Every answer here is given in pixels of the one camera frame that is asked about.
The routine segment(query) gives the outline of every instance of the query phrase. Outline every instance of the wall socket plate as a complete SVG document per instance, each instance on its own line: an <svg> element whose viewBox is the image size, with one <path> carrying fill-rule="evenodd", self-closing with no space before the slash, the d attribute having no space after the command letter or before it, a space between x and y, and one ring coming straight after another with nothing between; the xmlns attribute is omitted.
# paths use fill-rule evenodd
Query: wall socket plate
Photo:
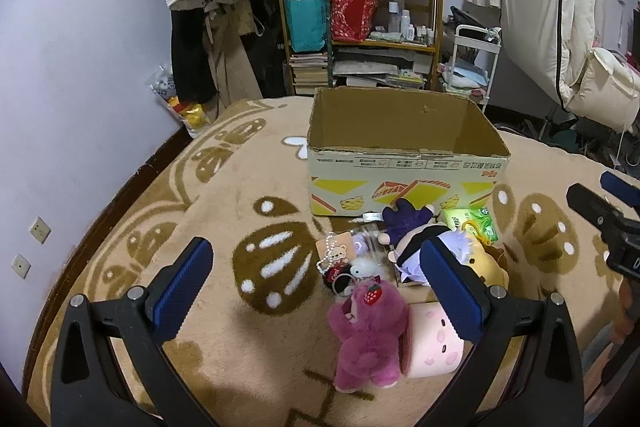
<svg viewBox="0 0 640 427"><path fill-rule="evenodd" d="M44 242L47 240L47 237L49 237L49 234L51 233L51 229L49 228L49 225L47 225L47 223L45 223L42 218L38 216L38 219L36 219L36 222L33 223L29 232L31 233L31 235L33 235L33 237L36 238L36 241L38 243L44 245Z"/></svg>
<svg viewBox="0 0 640 427"><path fill-rule="evenodd" d="M15 256L14 262L11 265L11 268L23 279L26 279L27 274L29 273L29 269L31 268L31 263L27 261L20 254Z"/></svg>

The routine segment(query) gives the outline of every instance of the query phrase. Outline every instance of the red gift bag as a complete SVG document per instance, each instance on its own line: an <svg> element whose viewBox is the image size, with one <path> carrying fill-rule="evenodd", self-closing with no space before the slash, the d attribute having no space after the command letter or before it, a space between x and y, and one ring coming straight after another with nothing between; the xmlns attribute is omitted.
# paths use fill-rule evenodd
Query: red gift bag
<svg viewBox="0 0 640 427"><path fill-rule="evenodd" d="M362 42L371 31L378 0L331 0L331 34L337 41Z"/></svg>

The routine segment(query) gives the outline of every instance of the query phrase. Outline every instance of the plastic bottle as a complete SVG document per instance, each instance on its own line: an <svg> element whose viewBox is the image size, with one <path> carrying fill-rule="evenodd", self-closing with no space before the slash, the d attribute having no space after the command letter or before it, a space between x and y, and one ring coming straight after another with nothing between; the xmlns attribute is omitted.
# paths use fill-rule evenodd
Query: plastic bottle
<svg viewBox="0 0 640 427"><path fill-rule="evenodd" d="M403 39L406 38L406 31L409 29L410 22L409 10L402 10L402 17L400 17L400 36Z"/></svg>
<svg viewBox="0 0 640 427"><path fill-rule="evenodd" d="M398 3L389 1L389 33L400 31L400 15L398 14Z"/></svg>

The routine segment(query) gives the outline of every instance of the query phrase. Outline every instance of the yellow plush toy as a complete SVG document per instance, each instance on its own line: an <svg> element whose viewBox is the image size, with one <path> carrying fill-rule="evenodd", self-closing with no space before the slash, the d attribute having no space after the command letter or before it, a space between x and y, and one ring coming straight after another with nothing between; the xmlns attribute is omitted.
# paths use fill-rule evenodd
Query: yellow plush toy
<svg viewBox="0 0 640 427"><path fill-rule="evenodd" d="M498 262L484 251L484 247L479 239L472 233L466 232L471 245L471 256L465 263L470 266L478 277L487 286L500 285L505 289L509 288L509 274L498 266Z"/></svg>

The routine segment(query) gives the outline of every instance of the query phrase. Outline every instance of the pink plush bear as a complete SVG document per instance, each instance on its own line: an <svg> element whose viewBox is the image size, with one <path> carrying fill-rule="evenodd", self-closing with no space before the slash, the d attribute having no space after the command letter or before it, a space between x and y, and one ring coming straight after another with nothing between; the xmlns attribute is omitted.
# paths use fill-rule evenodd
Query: pink plush bear
<svg viewBox="0 0 640 427"><path fill-rule="evenodd" d="M340 393L358 391L369 379L383 388L398 383L398 338L408 314L396 286L373 279L359 283L345 302L329 309L329 326L342 342L334 379Z"/></svg>

